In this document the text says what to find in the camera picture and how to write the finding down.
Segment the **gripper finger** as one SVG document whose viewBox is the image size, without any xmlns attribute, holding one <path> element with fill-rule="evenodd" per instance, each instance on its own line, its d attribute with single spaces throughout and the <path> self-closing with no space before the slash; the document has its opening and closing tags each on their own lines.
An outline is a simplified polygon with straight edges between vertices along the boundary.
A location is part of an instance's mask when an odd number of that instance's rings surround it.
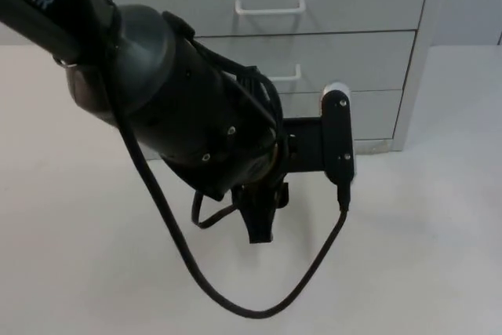
<svg viewBox="0 0 502 335">
<path fill-rule="evenodd" d="M 270 243 L 276 201 L 270 190 L 234 190 L 234 205 L 245 223 L 251 244 Z"/>
</svg>

